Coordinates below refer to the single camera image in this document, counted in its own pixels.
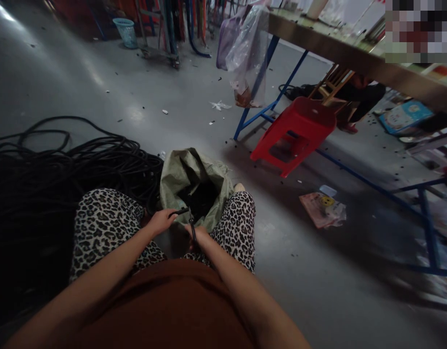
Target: table frame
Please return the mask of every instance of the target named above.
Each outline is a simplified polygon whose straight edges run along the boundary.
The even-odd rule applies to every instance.
[[[270,61],[272,60],[272,56],[273,56],[273,53],[275,52],[275,49],[277,48],[277,44],[279,42],[279,39],[280,39],[279,37],[273,35],[272,40],[270,41],[270,45],[268,47],[267,54],[265,56],[266,64],[263,65],[261,71],[259,72],[259,74],[258,74],[258,76],[256,78],[256,81],[254,83],[254,87],[252,89],[252,96],[256,95],[256,93],[257,93],[257,91],[258,91],[258,89],[260,87],[262,79],[264,78],[264,75],[266,73],[266,69],[267,69],[268,65],[270,64]],[[285,94],[286,89],[288,88],[288,85],[291,83],[291,80],[293,79],[293,77],[295,76],[295,74],[298,71],[299,67],[303,63],[303,61],[306,58],[308,52],[309,51],[306,50],[303,53],[303,55],[301,56],[301,58],[299,59],[297,65],[296,65],[296,67],[294,68],[293,72],[291,73],[290,77],[286,81],[283,89],[279,93],[278,98],[274,102],[270,103],[267,107],[265,107],[261,111],[257,112],[248,121],[246,121],[246,118],[247,118],[247,115],[248,115],[248,113],[249,113],[251,108],[244,109],[243,115],[241,115],[241,119],[239,121],[238,127],[236,128],[236,132],[235,132],[234,137],[233,137],[233,139],[235,141],[238,140],[240,132],[244,128],[249,126],[251,123],[253,123],[255,120],[257,120],[259,117],[262,117],[263,119],[267,120],[270,123],[274,122],[274,120],[270,116],[266,115],[265,113],[267,111],[269,111],[269,110],[273,111],[273,109],[275,108],[277,103],[281,100],[281,97]],[[447,269],[442,269],[441,268],[440,256],[439,256],[439,251],[438,251],[438,245],[437,245],[437,241],[436,241],[436,236],[438,235],[438,232],[434,228],[432,216],[431,216],[431,213],[430,213],[430,210],[429,210],[428,199],[427,199],[427,196],[426,196],[426,190],[429,187],[431,187],[433,185],[445,183],[445,182],[447,182],[447,178],[441,178],[441,179],[437,179],[437,180],[433,180],[433,181],[428,181],[428,182],[425,182],[425,183],[421,183],[421,184],[416,184],[416,185],[400,188],[400,189],[397,189],[397,190],[394,190],[394,191],[390,192],[390,191],[380,187],[379,185],[369,181],[368,179],[366,179],[365,177],[363,177],[362,175],[360,175],[359,173],[357,173],[353,169],[349,168],[344,163],[342,163],[340,161],[337,161],[335,158],[333,158],[329,154],[325,153],[324,151],[322,151],[320,149],[316,149],[316,152],[318,154],[322,155],[325,159],[330,160],[335,165],[337,165],[340,168],[344,169],[346,172],[350,173],[351,175],[353,175],[357,179],[361,180],[362,182],[364,182],[368,186],[372,187],[373,189],[375,189],[379,193],[383,194],[384,196],[386,196],[391,201],[393,201],[396,204],[402,206],[403,208],[409,210],[413,214],[417,215],[420,219],[422,219],[422,223],[423,223],[423,226],[424,226],[424,229],[425,229],[425,240],[427,242],[427,252],[428,252],[428,259],[429,259],[429,262],[430,262],[430,266],[429,267],[423,267],[423,266],[417,266],[417,265],[413,265],[413,264],[404,264],[404,263],[395,263],[395,264],[397,264],[397,265],[399,265],[401,267],[405,267],[407,269],[416,271],[416,272],[432,274],[432,275],[439,275],[439,276],[447,276]],[[399,198],[396,195],[394,195],[394,193],[404,192],[404,191],[409,191],[409,190],[417,190],[417,193],[418,193],[418,203],[420,205],[420,211],[414,209],[410,204],[408,204],[407,202],[405,202],[401,198]]]

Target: blue waste basket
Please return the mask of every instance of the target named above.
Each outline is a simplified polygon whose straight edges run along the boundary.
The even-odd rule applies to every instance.
[[[117,26],[123,44],[128,48],[138,48],[138,41],[136,40],[135,34],[135,23],[126,18],[115,18],[113,22]]]

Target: tabletop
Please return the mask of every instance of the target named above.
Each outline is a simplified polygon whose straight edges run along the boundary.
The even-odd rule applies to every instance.
[[[447,77],[422,74],[424,68],[412,64],[386,63],[385,40],[374,45],[300,12],[272,9],[270,34],[345,66],[396,91],[447,112]]]

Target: brown shirt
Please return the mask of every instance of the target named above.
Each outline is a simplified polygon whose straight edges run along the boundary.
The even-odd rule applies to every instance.
[[[70,341],[74,348],[253,348],[218,274],[174,259],[140,271]]]

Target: green woven sack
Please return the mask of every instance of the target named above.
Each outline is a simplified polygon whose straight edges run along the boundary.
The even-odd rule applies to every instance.
[[[173,150],[165,158],[160,178],[162,207],[177,210],[187,207],[182,199],[183,193],[189,192],[193,195],[197,190],[208,193],[211,199],[208,206],[212,206],[205,217],[195,222],[195,226],[203,225],[211,232],[222,216],[227,199],[233,194],[228,167],[220,161],[208,158],[195,148]],[[191,208],[196,216],[196,210],[192,206]],[[185,213],[178,216],[176,222],[187,224],[188,219],[189,214]]]

